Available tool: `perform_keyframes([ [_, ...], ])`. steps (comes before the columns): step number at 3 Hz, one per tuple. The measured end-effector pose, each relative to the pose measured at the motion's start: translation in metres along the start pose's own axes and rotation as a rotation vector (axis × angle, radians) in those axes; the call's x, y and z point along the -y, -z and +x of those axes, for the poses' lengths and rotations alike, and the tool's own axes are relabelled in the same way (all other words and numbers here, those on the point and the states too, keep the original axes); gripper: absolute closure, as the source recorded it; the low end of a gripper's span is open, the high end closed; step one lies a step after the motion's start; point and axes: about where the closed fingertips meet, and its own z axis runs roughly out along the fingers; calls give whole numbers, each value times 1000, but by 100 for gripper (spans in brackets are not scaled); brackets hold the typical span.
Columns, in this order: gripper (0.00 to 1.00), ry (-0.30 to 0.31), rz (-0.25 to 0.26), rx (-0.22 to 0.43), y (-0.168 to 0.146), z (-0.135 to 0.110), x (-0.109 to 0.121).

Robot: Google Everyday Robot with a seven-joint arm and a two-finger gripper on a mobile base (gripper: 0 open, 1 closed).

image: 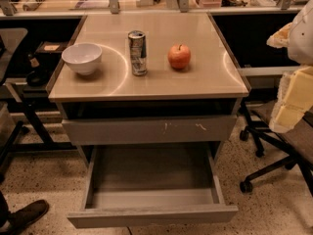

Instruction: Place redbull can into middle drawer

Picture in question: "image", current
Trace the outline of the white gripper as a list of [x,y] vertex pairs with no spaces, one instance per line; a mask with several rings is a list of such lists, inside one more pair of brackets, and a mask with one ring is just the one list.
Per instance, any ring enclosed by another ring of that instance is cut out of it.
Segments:
[[[287,48],[290,44],[291,23],[287,23],[266,41],[273,48]],[[280,80],[277,102],[269,127],[277,133],[292,130],[313,107],[313,67],[303,66],[293,73],[286,72]]]

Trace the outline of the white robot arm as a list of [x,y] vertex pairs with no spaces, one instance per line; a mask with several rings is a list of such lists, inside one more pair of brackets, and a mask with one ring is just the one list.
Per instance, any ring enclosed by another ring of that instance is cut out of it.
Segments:
[[313,106],[312,9],[304,7],[291,23],[271,35],[266,44],[274,48],[286,47],[288,57],[300,64],[299,70],[283,74],[270,117],[270,129],[286,133]]

